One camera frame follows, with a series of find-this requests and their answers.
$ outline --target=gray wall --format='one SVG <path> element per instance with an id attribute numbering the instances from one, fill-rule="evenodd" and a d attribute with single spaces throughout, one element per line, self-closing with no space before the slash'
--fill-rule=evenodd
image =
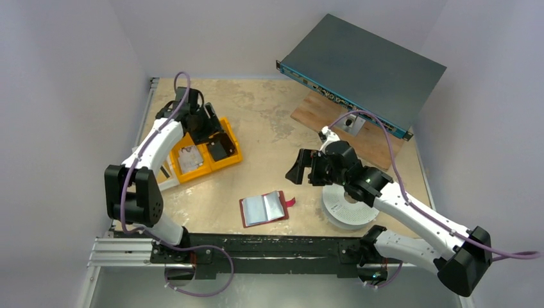
<path id="1" fill-rule="evenodd" d="M 2 307 L 73 307 L 147 77 L 107 0 L 0 2 Z"/>
<path id="2" fill-rule="evenodd" d="M 438 211 L 544 250 L 544 4 L 449 1 L 422 53 L 448 66 L 415 128 Z M 478 308 L 542 307 L 544 261 L 492 265 Z"/>
<path id="3" fill-rule="evenodd" d="M 446 0 L 111 0 L 146 72 L 280 78 L 281 60 L 326 13 L 419 51 Z"/>

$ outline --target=yellow bin compartment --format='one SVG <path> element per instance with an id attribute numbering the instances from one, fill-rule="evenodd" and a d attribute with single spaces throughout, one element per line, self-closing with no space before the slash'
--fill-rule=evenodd
<path id="1" fill-rule="evenodd" d="M 200 155 L 202 156 L 202 166 L 200 166 L 197 170 L 189 171 L 187 173 L 182 173 L 182 168 L 180 166 L 180 163 L 178 161 L 178 158 L 180 157 L 180 150 L 182 148 L 193 146 L 194 142 L 191 139 L 191 136 L 187 133 L 185 134 L 185 137 L 183 137 L 180 142 L 178 142 L 170 151 L 170 161 L 172 162 L 172 165 L 174 166 L 174 173 L 176 174 L 176 177 L 178 178 L 178 181 L 180 183 L 185 183 L 190 180 L 194 180 L 195 178 L 199 178 L 201 176 L 210 174 L 214 171 L 217 171 L 219 169 L 222 169 L 224 167 L 228 167 L 231 165 L 234 165 L 238 162 L 242 161 L 242 151 L 240 150 L 240 145 L 238 144 L 238 140 L 236 137 L 234 137 L 234 133 L 232 132 L 232 128 L 230 127 L 230 123 L 225 117 L 222 117 L 219 122 L 221 123 L 221 126 L 225 130 L 226 134 L 229 136 L 232 143 L 234 143 L 234 154 L 230 157 L 224 158 L 218 162 L 216 162 L 212 155 L 208 152 L 208 149 L 206 147 L 206 144 L 199 144 L 196 147 L 198 148 L 198 151 L 200 152 Z"/>

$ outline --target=purple cable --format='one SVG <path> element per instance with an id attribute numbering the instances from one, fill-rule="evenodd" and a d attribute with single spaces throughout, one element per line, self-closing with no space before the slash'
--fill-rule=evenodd
<path id="1" fill-rule="evenodd" d="M 217 295 L 217 294 L 223 292 L 226 288 L 228 288 L 228 286 L 230 285 L 232 279 L 234 278 L 234 263 L 232 262 L 232 258 L 228 255 L 228 253 L 226 251 L 224 251 L 220 247 L 212 246 L 212 245 L 201 245 L 201 246 L 195 246 L 195 247 L 189 247 L 189 248 L 175 247 L 175 246 L 173 246 L 173 245 L 171 245 L 171 244 L 169 244 L 167 242 L 161 241 L 159 238 L 155 237 L 153 234 L 145 231 L 143 227 L 134 228 L 133 230 L 127 230 L 127 228 L 126 228 L 126 219 L 125 219 L 125 215 L 124 215 L 124 206 L 125 206 L 125 203 L 126 203 L 126 191 L 128 189 L 128 184 L 130 182 L 130 178 L 132 177 L 132 173 L 134 172 L 134 168 L 136 168 L 136 165 L 138 164 L 139 159 L 141 158 L 142 154 L 144 153 L 146 148 L 149 146 L 151 141 L 159 134 L 159 131 L 161 131 L 163 128 L 165 128 L 168 125 L 168 123 L 170 123 L 170 120 L 172 120 L 172 118 L 177 114 L 177 112 L 179 111 L 181 106 L 185 103 L 185 100 L 187 99 L 187 95 L 189 95 L 189 90 L 191 89 L 191 77 L 189 77 L 189 74 L 187 74 L 186 72 L 179 72 L 174 77 L 174 91 L 177 89 L 178 77 L 181 74 L 185 75 L 185 77 L 187 79 L 187 88 L 185 90 L 185 93 L 183 93 L 182 100 L 180 101 L 180 103 L 178 104 L 176 109 L 174 109 L 172 111 L 172 113 L 166 119 L 166 121 L 164 121 L 164 123 L 162 123 L 158 127 L 158 129 L 153 131 L 153 133 L 149 136 L 149 138 L 147 138 L 147 140 L 144 142 L 144 144 L 140 148 L 140 151 L 138 151 L 137 158 L 134 159 L 134 161 L 132 162 L 132 165 L 130 166 L 130 168 L 128 168 L 128 171 L 126 173 L 124 183 L 123 183 L 123 189 L 121 191 L 121 208 L 120 208 L 120 211 L 121 211 L 121 215 L 120 215 L 121 216 L 121 228 L 122 228 L 122 230 L 123 230 L 123 232 L 125 234 L 132 234 L 132 233 L 135 233 L 135 232 L 142 231 L 146 235 L 156 239 L 158 242 L 160 242 L 164 246 L 166 246 L 166 247 L 168 247 L 168 248 L 170 248 L 172 250 L 179 251 L 179 252 L 189 252 L 189 251 L 197 250 L 197 249 L 200 249 L 200 248 L 211 248 L 211 249 L 219 250 L 221 253 L 223 253 L 226 256 L 226 258 L 228 259 L 229 263 L 230 263 L 230 277 L 228 278 L 228 281 L 226 282 L 226 284 L 221 289 L 218 289 L 217 291 L 214 291 L 214 292 L 211 292 L 211 293 L 201 294 L 201 293 L 193 293 L 193 292 L 184 291 L 182 289 L 179 289 L 177 287 L 173 287 L 172 285 L 168 284 L 168 286 L 171 289 L 173 289 L 175 291 L 178 291 L 180 293 L 186 294 L 186 295 L 191 295 L 191 296 L 196 296 L 196 297 L 209 297 L 209 296 L 214 296 L 214 295 Z"/>
<path id="2" fill-rule="evenodd" d="M 190 248 L 178 248 L 178 247 L 170 245 L 169 243 L 165 243 L 165 242 L 160 242 L 160 243 L 172 250 L 176 250 L 179 252 L 189 252 L 189 251 L 200 249 L 200 248 L 211 248 L 211 249 L 219 250 L 223 255 L 225 255 L 225 257 L 228 259 L 228 262 L 230 263 L 230 276 L 228 277 L 226 284 L 224 284 L 224 286 L 219 288 L 218 290 L 210 292 L 210 293 L 193 293 L 190 291 L 185 291 L 183 289 L 180 289 L 179 287 L 174 287 L 168 282 L 168 278 L 166 277 L 166 271 L 165 271 L 164 280 L 166 281 L 167 286 L 170 287 L 172 290 L 177 291 L 179 293 L 186 294 L 186 295 L 195 296 L 195 297 L 210 297 L 210 296 L 218 295 L 219 293 L 223 292 L 225 289 L 228 288 L 228 286 L 232 282 L 232 279 L 234 278 L 234 263 L 232 262 L 232 258 L 222 248 L 213 246 L 213 245 L 201 245 L 201 246 L 195 246 Z"/>
<path id="3" fill-rule="evenodd" d="M 383 284 L 377 286 L 378 289 L 382 288 L 382 287 L 385 287 L 387 286 L 388 284 L 392 283 L 393 280 L 398 276 L 398 274 L 400 273 L 400 269 L 402 268 L 402 262 L 398 264 L 398 267 L 396 268 L 396 271 L 395 273 L 393 274 L 393 276 L 391 276 L 391 278 L 387 279 Z"/>
<path id="4" fill-rule="evenodd" d="M 472 245 L 474 245 L 476 247 L 479 247 L 479 248 L 481 248 L 483 250 L 487 250 L 489 252 L 495 253 L 495 254 L 500 256 L 500 257 L 493 258 L 492 261 L 500 261 L 500 260 L 504 260 L 504 259 L 531 260 L 531 259 L 537 259 L 537 258 L 541 257 L 540 252 L 529 251 L 529 252 L 509 253 L 509 252 L 503 252 L 501 250 L 494 249 L 492 247 L 488 247 L 486 245 L 478 243 L 477 241 L 474 241 L 473 239 L 469 239 L 468 237 L 466 237 L 466 236 L 464 236 L 462 234 L 459 234 L 456 231 L 453 231 L 453 229 L 448 227 L 446 224 L 442 223 L 440 220 L 432 217 L 430 214 L 426 213 L 424 210 L 421 210 L 419 207 L 417 207 L 415 204 L 413 204 L 412 201 L 408 198 L 408 195 L 406 193 L 406 190 L 404 189 L 404 184 L 402 183 L 402 179 L 400 177 L 400 174 L 398 173 L 398 170 L 396 169 L 395 156 L 393 155 L 393 147 L 391 146 L 391 140 L 389 139 L 389 134 L 388 134 L 386 128 L 384 127 L 384 125 L 382 124 L 382 122 L 374 114 L 372 114 L 370 112 L 367 112 L 367 111 L 363 111 L 363 110 L 350 111 L 350 112 L 347 112 L 346 114 L 342 115 L 338 119 L 336 119 L 336 121 L 334 121 L 329 127 L 332 128 L 334 125 L 336 125 L 338 122 L 340 122 L 340 120 L 342 120 L 343 118 L 347 117 L 350 114 L 364 114 L 364 115 L 374 119 L 374 121 L 380 125 L 380 127 L 382 128 L 382 130 L 384 132 L 384 135 L 386 136 L 387 146 L 389 148 L 389 155 L 391 156 L 391 165 L 392 165 L 393 171 L 395 172 L 395 175 L 396 175 L 396 177 L 398 179 L 398 185 L 400 187 L 400 192 L 402 194 L 402 197 L 410 205 L 410 207 L 412 207 L 416 212 L 420 213 L 422 216 L 424 216 L 427 219 L 431 220 L 433 223 L 439 225 L 441 228 L 446 230 L 448 233 L 455 235 L 456 237 L 462 239 L 463 241 L 469 242 L 470 244 L 472 244 Z"/>

